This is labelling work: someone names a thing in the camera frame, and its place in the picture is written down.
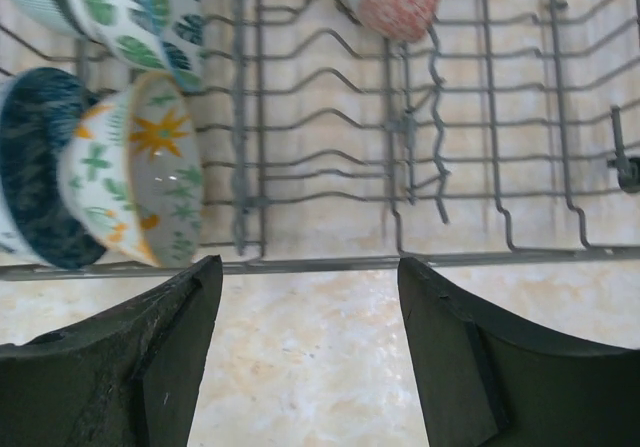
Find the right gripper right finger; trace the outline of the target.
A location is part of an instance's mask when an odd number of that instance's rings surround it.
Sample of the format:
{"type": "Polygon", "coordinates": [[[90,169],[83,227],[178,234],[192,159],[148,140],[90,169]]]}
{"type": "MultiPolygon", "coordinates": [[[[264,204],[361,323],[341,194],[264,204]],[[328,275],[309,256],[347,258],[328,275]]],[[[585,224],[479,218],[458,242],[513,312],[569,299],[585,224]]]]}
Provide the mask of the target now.
{"type": "Polygon", "coordinates": [[[415,258],[397,283],[430,445],[638,445],[638,350],[527,320],[415,258]]]}

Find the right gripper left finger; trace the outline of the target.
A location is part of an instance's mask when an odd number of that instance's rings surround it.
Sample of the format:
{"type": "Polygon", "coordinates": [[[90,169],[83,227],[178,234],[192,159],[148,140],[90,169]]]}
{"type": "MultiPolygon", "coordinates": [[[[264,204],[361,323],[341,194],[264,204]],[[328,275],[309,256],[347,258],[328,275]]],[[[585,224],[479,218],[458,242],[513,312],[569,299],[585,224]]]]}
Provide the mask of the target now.
{"type": "Polygon", "coordinates": [[[164,283],[1,347],[4,446],[185,446],[219,310],[207,256],[164,283]]]}

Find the orange green star bowl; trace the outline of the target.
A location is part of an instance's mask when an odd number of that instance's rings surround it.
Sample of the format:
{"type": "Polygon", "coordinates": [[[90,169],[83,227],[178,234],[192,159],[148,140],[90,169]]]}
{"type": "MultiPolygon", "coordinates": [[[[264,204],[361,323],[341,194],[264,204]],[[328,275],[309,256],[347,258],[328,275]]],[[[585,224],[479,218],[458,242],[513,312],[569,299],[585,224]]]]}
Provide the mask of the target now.
{"type": "Polygon", "coordinates": [[[193,261],[204,174],[187,102],[170,75],[141,74],[86,110],[58,167],[65,205],[102,246],[158,268],[193,261]]]}

